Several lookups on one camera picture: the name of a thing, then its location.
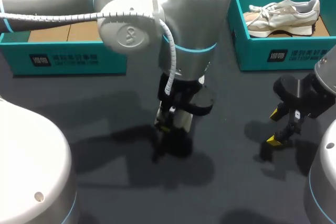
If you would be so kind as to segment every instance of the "cable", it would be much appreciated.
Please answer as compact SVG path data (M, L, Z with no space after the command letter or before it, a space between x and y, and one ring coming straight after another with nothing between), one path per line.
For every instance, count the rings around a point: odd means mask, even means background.
M67 15L67 16L39 16L39 15L22 15L22 14L11 14L11 13L0 13L1 19L11 19L11 20L21 20L27 22L87 22L97 20L99 18L107 18L107 17L124 17L124 16L139 16L154 19L151 13L138 13L134 11L129 12L102 12L102 13L87 13L87 14L79 14L79 15ZM176 74L176 49L173 35L166 25L166 23L159 19L160 25L166 34L166 37L169 42L170 47L170 55L171 55L171 67L169 70L169 78L164 89L164 92L167 95L170 95L172 90L172 85L175 79Z

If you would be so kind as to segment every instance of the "teal storage box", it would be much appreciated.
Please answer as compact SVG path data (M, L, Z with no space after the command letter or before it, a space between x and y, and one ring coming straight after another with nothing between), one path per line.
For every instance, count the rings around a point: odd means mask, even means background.
M101 40L28 42L31 33L0 36L0 51L15 76L126 73L126 56L112 52Z
M320 0L320 16L328 30L328 37L251 38L243 16L249 11L249 5L262 7L281 1L231 1L228 23L241 70L313 69L315 63L336 45L336 0Z

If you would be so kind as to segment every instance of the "cardboard box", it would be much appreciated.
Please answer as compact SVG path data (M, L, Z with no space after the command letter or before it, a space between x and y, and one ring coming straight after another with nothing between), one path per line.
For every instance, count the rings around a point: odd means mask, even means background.
M5 33L0 51L16 76L123 74L127 57L104 46L96 22Z
M336 0L320 0L321 17L311 37L277 34L267 38L251 38L243 16L244 12L249 11L249 5L265 6L281 1L231 1L228 22L241 70L313 69L315 63L336 45Z

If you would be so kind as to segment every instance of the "dark gray floor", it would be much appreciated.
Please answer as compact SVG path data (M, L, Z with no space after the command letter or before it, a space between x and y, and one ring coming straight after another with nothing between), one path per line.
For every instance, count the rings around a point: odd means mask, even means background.
M224 32L206 76L217 102L197 123L194 155L156 165L145 134L124 141L111 136L153 122L160 77L155 52L130 58L121 77L13 79L0 57L0 94L50 118L71 145L81 224L308 222L304 174L336 108L305 123L297 150L261 163L259 143L284 124L268 120L278 103L272 84L281 73L240 72L228 38Z

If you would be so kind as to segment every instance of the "beige sneaker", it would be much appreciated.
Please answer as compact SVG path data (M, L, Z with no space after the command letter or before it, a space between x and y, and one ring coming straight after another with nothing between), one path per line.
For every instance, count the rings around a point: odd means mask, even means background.
M284 0L264 7L250 5L250 12L244 13L248 33L265 38L275 31L293 35L311 36L320 15L320 1L296 3Z

